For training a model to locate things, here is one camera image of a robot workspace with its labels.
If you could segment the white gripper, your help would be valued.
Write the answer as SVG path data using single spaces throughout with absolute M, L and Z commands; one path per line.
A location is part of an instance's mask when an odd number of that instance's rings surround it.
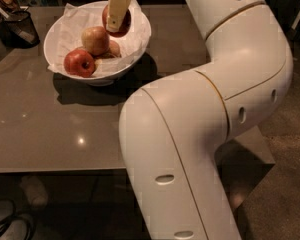
M 108 0 L 106 29 L 117 33 L 124 21 L 131 0 Z

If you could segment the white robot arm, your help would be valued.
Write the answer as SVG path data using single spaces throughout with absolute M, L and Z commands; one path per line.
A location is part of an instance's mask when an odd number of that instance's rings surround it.
M 152 240 L 241 240 L 215 153 L 282 102 L 292 54 L 265 0 L 186 2 L 211 61 L 127 99 L 121 152 Z

